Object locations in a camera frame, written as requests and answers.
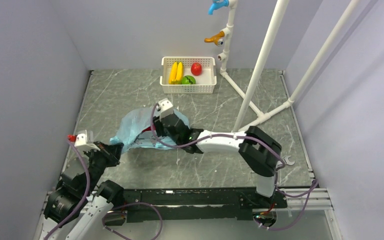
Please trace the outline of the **light blue plastic bag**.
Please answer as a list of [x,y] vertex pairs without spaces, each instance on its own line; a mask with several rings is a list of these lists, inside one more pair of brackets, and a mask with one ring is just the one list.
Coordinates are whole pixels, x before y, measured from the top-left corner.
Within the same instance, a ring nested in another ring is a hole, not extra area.
[[169,146],[177,143],[169,136],[160,136],[157,141],[149,128],[151,127],[151,108],[137,108],[130,111],[121,119],[119,128],[115,135],[110,138],[111,146],[123,144],[121,153],[124,154],[131,149],[157,149],[170,150]]

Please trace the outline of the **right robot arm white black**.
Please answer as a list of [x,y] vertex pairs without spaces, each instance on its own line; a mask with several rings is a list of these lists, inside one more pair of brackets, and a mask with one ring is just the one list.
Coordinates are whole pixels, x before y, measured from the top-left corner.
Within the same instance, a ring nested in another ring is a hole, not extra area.
[[267,208],[275,201],[276,168],[281,159],[282,146],[257,126],[246,131],[211,132],[187,126],[177,115],[154,116],[151,130],[159,139],[174,141],[174,148],[189,154],[233,153],[257,174],[256,203]]

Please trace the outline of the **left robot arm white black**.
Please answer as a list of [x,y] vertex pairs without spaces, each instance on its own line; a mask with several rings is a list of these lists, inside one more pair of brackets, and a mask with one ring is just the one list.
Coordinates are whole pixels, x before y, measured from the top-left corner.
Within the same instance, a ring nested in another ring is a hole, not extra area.
[[95,141],[95,148],[83,152],[72,142],[69,145],[80,162],[80,172],[63,172],[49,195],[43,211],[42,240],[80,240],[108,211],[125,203],[122,186],[111,180],[98,183],[106,168],[119,165],[123,143]]

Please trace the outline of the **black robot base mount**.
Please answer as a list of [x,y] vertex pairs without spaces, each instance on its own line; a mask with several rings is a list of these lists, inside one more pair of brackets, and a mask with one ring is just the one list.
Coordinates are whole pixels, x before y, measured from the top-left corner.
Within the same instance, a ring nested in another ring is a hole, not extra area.
[[162,220],[236,219],[250,221],[260,212],[287,208],[286,198],[271,197],[255,187],[125,189],[128,207],[110,212],[107,226]]

